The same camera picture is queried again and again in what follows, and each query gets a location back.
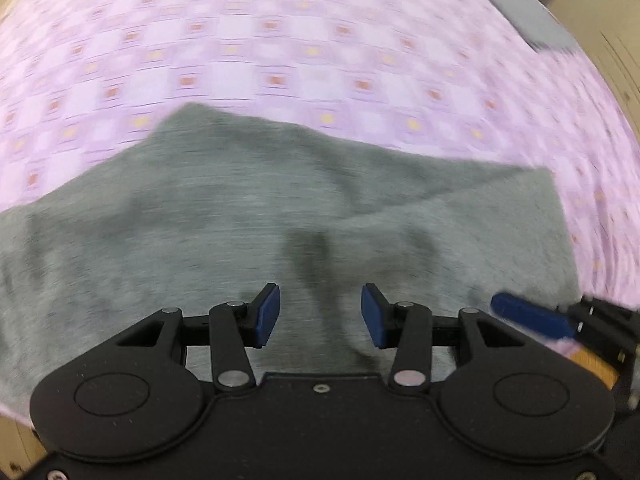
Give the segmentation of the folded grey cloth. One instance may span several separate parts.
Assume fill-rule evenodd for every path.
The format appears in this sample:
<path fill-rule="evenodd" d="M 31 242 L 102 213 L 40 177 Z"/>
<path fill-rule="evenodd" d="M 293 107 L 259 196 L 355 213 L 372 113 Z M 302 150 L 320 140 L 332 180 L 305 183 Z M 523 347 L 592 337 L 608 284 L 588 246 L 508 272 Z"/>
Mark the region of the folded grey cloth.
<path fill-rule="evenodd" d="M 574 52 L 575 38 L 539 0 L 488 0 L 533 50 Z"/>

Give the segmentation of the cream wardrobe door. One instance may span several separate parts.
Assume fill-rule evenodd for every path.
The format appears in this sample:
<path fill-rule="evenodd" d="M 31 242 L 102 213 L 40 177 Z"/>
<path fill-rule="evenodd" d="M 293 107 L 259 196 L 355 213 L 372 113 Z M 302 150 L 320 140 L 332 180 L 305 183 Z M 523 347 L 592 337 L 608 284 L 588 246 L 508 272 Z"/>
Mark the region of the cream wardrobe door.
<path fill-rule="evenodd" d="M 548 0 L 639 131 L 639 0 Z"/>

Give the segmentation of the grey speckled pants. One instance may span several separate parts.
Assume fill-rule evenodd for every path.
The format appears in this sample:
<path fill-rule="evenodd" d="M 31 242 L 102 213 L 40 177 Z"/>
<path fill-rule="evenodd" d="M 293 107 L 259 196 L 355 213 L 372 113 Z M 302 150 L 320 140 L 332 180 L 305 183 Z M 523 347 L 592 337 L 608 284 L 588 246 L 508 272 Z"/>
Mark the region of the grey speckled pants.
<path fill-rule="evenodd" d="M 363 284 L 453 314 L 579 296 L 549 171 L 437 159 L 189 104 L 1 216 L 1 402 L 163 308 L 282 292 L 257 373 L 377 372 Z"/>

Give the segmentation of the pink checkered bed sheet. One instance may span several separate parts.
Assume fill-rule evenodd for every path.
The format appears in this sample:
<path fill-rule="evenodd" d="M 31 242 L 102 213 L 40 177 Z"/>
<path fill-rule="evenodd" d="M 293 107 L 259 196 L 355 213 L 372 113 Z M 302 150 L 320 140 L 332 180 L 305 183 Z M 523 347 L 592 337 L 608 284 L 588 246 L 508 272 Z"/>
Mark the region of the pink checkered bed sheet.
<path fill-rule="evenodd" d="M 587 55 L 488 0 L 18 0 L 1 22 L 1 215 L 189 104 L 437 159 L 544 169 L 579 295 L 639 303 L 639 147 Z"/>

